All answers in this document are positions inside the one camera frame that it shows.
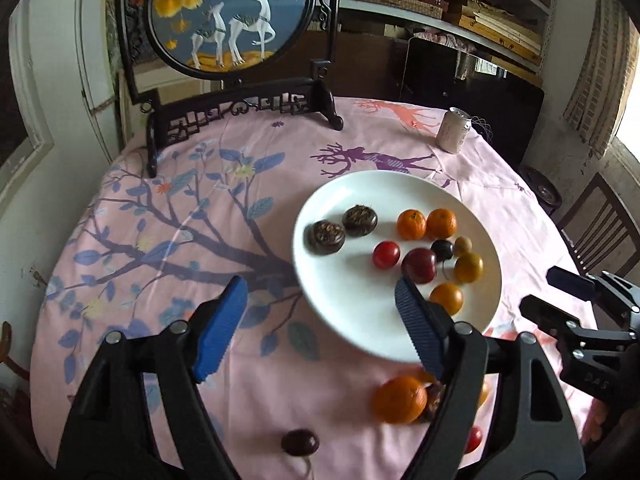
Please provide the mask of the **orange kumquat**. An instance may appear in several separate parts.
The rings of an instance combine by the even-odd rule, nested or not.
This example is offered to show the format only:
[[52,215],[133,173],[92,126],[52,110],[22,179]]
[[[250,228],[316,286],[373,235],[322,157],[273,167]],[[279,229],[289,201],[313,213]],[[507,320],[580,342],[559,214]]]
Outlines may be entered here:
[[454,265],[454,277],[459,283],[474,283],[482,277],[483,273],[483,258],[475,252],[466,252],[461,255]]
[[480,389],[480,396],[478,397],[477,407],[481,408],[487,401],[490,393],[490,385],[484,380],[482,388]]
[[433,288],[428,300],[442,306],[450,316],[455,316],[463,307],[464,295],[460,287],[445,282]]

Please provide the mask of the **dark red plum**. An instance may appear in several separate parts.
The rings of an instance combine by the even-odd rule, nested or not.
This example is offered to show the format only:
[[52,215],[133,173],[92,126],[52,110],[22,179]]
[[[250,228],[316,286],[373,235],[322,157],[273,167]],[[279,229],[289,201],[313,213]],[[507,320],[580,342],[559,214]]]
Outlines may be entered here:
[[431,249],[414,248],[402,259],[401,273],[414,284],[431,283],[436,278],[436,264],[436,255]]

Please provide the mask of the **orange kumquat front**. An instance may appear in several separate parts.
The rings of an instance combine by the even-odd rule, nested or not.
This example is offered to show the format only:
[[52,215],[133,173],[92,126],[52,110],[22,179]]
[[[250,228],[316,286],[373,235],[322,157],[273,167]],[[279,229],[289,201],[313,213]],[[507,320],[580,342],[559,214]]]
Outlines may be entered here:
[[475,252],[466,252],[461,255],[454,265],[454,277],[459,283],[474,283],[482,277],[483,273],[483,258]]

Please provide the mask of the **large mandarin orange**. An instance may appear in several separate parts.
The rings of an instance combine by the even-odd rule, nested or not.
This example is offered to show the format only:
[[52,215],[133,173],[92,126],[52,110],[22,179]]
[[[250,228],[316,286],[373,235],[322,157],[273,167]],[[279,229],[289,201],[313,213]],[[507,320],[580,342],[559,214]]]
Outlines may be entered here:
[[399,376],[379,386],[370,401],[372,415],[384,424],[408,425],[417,420],[427,404],[427,392],[416,378]]

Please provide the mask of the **red cherry tomato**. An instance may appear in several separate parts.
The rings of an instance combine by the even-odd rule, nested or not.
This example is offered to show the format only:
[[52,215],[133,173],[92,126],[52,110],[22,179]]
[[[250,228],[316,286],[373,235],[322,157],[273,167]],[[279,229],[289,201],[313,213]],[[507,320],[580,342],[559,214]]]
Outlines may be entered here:
[[380,270],[388,270],[396,266],[400,256],[400,247],[395,242],[383,240],[373,249],[372,263]]
[[465,454],[474,452],[477,448],[480,447],[482,442],[483,431],[480,429],[480,427],[473,426],[469,434],[468,442],[466,442],[466,447],[464,450]]

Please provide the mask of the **small mandarin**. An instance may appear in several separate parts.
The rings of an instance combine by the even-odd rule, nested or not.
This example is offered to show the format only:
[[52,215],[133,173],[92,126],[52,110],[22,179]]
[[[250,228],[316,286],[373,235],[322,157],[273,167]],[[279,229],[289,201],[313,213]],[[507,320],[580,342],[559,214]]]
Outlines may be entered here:
[[426,232],[426,217],[416,209],[407,209],[397,218],[396,230],[403,240],[420,240]]

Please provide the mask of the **dark water chestnut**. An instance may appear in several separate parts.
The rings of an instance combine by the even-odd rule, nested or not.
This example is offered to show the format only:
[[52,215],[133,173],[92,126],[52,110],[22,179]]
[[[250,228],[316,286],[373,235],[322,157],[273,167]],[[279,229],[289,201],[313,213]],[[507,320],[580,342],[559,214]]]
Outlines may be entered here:
[[362,237],[374,231],[378,225],[378,214],[369,206],[356,205],[344,212],[342,223],[346,234]]
[[320,220],[308,226],[306,237],[311,249],[316,254],[325,256],[341,250],[346,235],[340,224],[329,220]]
[[430,422],[434,419],[445,389],[446,386],[441,384],[440,382],[433,382],[425,389],[426,405],[423,411],[423,418],[427,422]]

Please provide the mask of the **dark cherry with stem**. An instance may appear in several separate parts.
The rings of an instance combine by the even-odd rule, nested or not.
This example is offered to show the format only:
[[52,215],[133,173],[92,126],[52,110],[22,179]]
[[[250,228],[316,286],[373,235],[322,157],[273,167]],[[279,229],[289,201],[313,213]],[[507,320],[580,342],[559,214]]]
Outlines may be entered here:
[[287,432],[281,439],[281,448],[286,455],[300,458],[304,462],[306,466],[305,479],[314,478],[311,456],[319,451],[320,439],[313,431],[298,428]]

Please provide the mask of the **dark wooden chair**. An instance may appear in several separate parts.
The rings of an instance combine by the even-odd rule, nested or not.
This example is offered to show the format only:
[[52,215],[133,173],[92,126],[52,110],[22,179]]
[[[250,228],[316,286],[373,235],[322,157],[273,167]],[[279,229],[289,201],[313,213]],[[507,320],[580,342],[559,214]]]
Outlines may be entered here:
[[[605,270],[621,278],[639,264],[639,225],[612,185],[597,172],[556,224],[582,275]],[[632,251],[616,269],[610,267],[623,246]]]

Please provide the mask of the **pink printed tablecloth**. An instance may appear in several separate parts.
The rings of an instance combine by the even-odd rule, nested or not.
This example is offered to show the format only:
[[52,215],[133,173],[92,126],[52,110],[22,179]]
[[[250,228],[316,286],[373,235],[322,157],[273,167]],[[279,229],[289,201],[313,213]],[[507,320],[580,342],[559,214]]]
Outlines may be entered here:
[[213,122],[162,151],[152,179],[142,148],[111,166],[58,259],[39,315],[30,396],[47,460],[58,456],[75,393],[107,332],[157,334],[241,275],[250,286],[246,317],[221,369],[200,388],[240,475],[300,477],[306,464],[286,456],[280,441],[308,428],[320,440],[308,463],[317,478],[399,478],[424,428],[381,425],[368,405],[377,385],[406,368],[332,332],[306,303],[291,264],[300,207],[350,172],[429,180],[483,222],[504,273],[491,335],[528,329],[518,312],[526,295],[596,324],[590,304],[547,284],[549,268],[570,268],[572,259],[535,195],[480,136],[448,155],[434,144],[437,108],[340,99],[337,109],[345,122],[338,131],[314,115]]

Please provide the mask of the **white oval plate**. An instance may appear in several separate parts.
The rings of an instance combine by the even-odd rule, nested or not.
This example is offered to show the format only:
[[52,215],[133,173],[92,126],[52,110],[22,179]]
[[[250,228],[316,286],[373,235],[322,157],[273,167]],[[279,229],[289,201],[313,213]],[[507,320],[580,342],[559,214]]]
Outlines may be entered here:
[[[377,219],[370,233],[346,235],[336,252],[310,244],[312,227],[326,221],[344,223],[347,211],[357,206]],[[457,220],[455,237],[465,236],[480,255],[484,270],[470,284],[454,275],[456,260],[429,264],[432,243],[425,237],[406,240],[398,232],[398,219],[407,210],[428,216],[445,209]],[[494,243],[482,222],[465,204],[427,180],[390,171],[360,171],[321,185],[303,203],[292,235],[293,266],[299,286],[318,317],[356,348],[379,358],[418,362],[405,325],[395,306],[394,288],[402,271],[419,278],[423,296],[442,283],[462,292],[457,321],[486,330],[497,313],[502,276]]]

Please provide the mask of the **black cabinet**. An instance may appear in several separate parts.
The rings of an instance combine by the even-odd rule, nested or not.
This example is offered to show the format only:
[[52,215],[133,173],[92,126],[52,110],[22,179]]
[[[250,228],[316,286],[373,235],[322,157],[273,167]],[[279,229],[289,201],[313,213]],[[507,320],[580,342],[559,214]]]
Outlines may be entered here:
[[476,131],[513,168],[524,160],[544,102],[544,90],[505,68],[418,37],[408,42],[400,96],[468,113]]

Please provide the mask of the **pink drink can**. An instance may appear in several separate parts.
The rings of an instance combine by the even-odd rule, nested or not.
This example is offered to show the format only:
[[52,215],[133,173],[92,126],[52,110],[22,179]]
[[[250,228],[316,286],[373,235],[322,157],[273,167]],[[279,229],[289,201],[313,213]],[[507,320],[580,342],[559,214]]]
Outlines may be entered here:
[[436,144],[449,154],[457,154],[472,126],[471,116],[457,107],[450,107],[440,123]]

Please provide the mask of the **round deer screen ornament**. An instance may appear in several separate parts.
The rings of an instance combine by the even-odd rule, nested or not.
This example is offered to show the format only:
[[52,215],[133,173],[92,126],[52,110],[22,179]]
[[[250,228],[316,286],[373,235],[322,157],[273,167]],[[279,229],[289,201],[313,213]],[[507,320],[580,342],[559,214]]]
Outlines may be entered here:
[[[337,114],[326,73],[334,62],[340,0],[115,0],[119,54],[131,102],[148,118],[149,177],[160,152],[188,140],[202,127],[250,110],[320,114],[335,130]],[[311,24],[326,36],[321,58],[306,77],[258,80],[263,68],[284,61]],[[217,81],[219,89],[164,104],[157,88],[139,89],[134,60],[148,44],[169,68],[186,78]]]

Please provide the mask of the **wooden bookshelf with books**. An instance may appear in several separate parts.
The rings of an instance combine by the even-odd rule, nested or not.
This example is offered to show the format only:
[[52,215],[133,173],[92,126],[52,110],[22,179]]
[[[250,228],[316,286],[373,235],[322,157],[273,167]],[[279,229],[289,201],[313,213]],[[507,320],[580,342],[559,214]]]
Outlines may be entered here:
[[484,54],[539,86],[554,0],[340,0],[345,11],[401,23],[413,35]]

